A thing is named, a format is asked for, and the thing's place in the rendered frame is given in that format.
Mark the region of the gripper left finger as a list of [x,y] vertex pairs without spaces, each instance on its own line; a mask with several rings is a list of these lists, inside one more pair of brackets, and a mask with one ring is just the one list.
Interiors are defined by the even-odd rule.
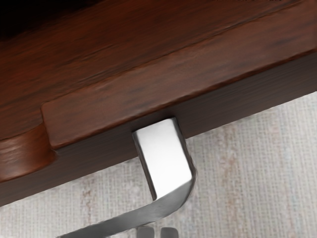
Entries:
[[149,226],[138,227],[137,238],[155,238],[154,228]]

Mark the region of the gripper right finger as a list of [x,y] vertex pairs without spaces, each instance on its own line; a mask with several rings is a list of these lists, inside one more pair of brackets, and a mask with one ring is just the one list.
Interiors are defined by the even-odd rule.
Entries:
[[179,232],[173,227],[162,227],[160,230],[160,238],[179,238]]

